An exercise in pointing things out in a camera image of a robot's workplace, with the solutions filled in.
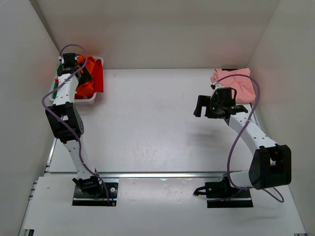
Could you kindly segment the orange t shirt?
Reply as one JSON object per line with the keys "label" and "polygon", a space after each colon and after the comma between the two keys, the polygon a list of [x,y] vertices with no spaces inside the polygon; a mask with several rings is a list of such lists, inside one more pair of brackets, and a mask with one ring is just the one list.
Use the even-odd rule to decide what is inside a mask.
{"label": "orange t shirt", "polygon": [[[83,66],[86,56],[76,55],[78,66]],[[80,71],[81,78],[78,87],[76,88],[75,99],[83,99],[84,97],[92,96],[94,92],[94,70],[96,69],[96,60],[93,56],[88,55],[86,66]]]}

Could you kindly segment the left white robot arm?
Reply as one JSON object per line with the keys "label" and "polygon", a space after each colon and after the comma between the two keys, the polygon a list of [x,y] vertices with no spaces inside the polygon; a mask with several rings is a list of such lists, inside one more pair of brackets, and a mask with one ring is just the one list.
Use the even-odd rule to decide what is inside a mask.
{"label": "left white robot arm", "polygon": [[84,124],[74,104],[83,64],[78,63],[75,53],[60,54],[59,61],[55,100],[51,106],[47,106],[46,98],[43,98],[42,104],[54,137],[66,147],[76,168],[77,177],[72,181],[82,193],[97,197],[103,191],[103,183],[96,169],[89,164],[82,142]]}

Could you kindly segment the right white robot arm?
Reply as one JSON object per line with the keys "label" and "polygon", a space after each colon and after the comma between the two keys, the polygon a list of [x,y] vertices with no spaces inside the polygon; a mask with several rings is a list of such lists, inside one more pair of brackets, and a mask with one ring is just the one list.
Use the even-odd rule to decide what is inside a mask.
{"label": "right white robot arm", "polygon": [[216,88],[212,95],[199,95],[194,116],[223,119],[237,132],[236,140],[242,139],[252,153],[249,169],[231,172],[227,170],[227,181],[220,185],[221,193],[232,197],[238,189],[247,190],[289,185],[291,183],[291,149],[279,145],[269,138],[252,121],[252,112],[245,106],[236,104],[236,90]]}

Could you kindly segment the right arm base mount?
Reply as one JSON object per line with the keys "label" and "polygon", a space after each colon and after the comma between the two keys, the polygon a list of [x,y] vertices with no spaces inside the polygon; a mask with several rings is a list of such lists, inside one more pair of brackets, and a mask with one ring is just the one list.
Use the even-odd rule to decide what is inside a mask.
{"label": "right arm base mount", "polygon": [[249,190],[231,187],[228,178],[221,181],[205,182],[193,192],[194,196],[205,196],[207,208],[251,208],[253,207]]}

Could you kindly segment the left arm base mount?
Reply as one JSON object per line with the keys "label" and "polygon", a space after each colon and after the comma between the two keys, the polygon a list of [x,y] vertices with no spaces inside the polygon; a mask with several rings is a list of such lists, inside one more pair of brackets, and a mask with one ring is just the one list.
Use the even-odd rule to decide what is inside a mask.
{"label": "left arm base mount", "polygon": [[73,206],[95,206],[95,207],[115,207],[117,205],[117,196],[119,190],[118,182],[105,182],[106,190],[102,183],[98,180],[92,179],[90,181],[81,182],[73,178],[75,189],[73,193]]}

